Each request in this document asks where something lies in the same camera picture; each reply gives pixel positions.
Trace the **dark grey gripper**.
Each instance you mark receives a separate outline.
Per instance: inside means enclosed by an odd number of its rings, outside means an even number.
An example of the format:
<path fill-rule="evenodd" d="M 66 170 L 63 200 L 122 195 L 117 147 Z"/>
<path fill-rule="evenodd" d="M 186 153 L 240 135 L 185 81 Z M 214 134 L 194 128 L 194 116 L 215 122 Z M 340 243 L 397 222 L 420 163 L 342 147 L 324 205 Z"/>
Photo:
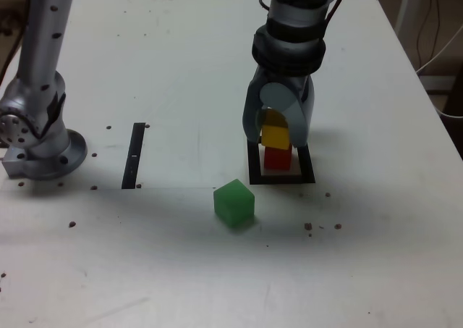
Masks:
<path fill-rule="evenodd" d="M 305 147 L 314 100 L 311 76 L 277 75 L 258 66 L 247 89 L 242 115 L 243 130 L 247 139 L 251 142 L 258 141 L 264 105 L 284 116 L 292 145 L 296 148 Z"/>

